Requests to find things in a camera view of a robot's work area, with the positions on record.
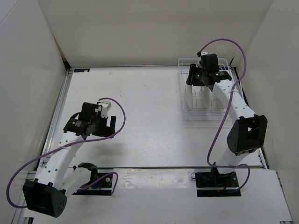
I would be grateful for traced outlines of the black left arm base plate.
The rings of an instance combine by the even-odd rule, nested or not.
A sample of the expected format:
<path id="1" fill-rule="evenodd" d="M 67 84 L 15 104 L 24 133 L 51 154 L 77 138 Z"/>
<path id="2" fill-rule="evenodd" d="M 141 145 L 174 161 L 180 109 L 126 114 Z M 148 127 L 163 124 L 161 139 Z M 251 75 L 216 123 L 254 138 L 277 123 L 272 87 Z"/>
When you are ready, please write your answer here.
<path id="1" fill-rule="evenodd" d="M 83 185 L 73 195 L 80 196 L 111 196 L 116 189 L 119 175 L 116 172 L 96 173 L 89 183 Z"/>

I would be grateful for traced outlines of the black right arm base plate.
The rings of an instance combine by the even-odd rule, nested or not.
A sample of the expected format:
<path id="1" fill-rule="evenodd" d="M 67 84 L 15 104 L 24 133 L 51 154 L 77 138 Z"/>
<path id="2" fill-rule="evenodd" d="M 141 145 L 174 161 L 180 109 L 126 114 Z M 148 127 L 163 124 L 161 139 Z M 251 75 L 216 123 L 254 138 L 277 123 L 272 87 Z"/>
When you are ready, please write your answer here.
<path id="1" fill-rule="evenodd" d="M 191 179 L 196 181 L 197 197 L 240 197 L 236 172 L 217 175 L 212 172 L 193 172 Z"/>

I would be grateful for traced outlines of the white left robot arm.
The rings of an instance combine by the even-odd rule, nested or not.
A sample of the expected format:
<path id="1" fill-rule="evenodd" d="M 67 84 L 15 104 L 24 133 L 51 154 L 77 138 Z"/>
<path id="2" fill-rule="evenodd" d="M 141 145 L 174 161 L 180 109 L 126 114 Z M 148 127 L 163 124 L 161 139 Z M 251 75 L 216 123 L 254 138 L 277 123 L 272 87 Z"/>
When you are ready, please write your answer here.
<path id="1" fill-rule="evenodd" d="M 109 137 L 115 133 L 116 117 L 108 117 L 110 108 L 111 103 L 105 100 L 83 103 L 81 111 L 70 117 L 59 143 L 61 150 L 53 153 L 34 180 L 25 181 L 22 187 L 29 210 L 59 217 L 69 196 L 100 184 L 100 174 L 92 163 L 80 163 L 71 174 L 66 172 L 87 137 Z"/>

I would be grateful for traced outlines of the white plate teal clover design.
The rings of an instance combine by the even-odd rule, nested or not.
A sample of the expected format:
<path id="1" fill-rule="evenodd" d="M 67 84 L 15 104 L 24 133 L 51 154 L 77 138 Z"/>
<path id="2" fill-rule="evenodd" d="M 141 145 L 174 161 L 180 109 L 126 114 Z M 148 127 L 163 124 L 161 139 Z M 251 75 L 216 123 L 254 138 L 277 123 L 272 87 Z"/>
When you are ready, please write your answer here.
<path id="1" fill-rule="evenodd" d="M 192 86 L 185 84 L 185 100 L 189 110 L 193 109 L 193 100 L 192 100 Z"/>

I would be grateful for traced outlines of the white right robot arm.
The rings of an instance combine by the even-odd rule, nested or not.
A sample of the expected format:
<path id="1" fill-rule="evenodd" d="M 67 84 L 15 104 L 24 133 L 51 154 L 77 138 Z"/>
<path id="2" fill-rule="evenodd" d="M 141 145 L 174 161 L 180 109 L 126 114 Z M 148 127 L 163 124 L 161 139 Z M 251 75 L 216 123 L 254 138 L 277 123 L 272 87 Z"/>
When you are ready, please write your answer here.
<path id="1" fill-rule="evenodd" d="M 233 126 L 227 136 L 227 149 L 213 164 L 210 182 L 221 186 L 227 175 L 233 173 L 241 161 L 264 144 L 267 118 L 257 115 L 234 87 L 229 72 L 220 70 L 216 54 L 201 55 L 192 63 L 186 80 L 186 90 L 192 86 L 207 87 L 222 103 Z"/>

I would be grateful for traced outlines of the white plate green red rim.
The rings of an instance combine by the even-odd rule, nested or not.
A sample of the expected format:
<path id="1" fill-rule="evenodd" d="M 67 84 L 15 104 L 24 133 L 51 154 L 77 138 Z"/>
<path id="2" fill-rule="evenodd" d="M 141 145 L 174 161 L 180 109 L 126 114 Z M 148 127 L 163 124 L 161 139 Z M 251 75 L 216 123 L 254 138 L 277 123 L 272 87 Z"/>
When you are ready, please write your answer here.
<path id="1" fill-rule="evenodd" d="M 202 87 L 202 102 L 206 111 L 210 110 L 211 99 L 210 99 L 210 89 L 207 86 Z"/>

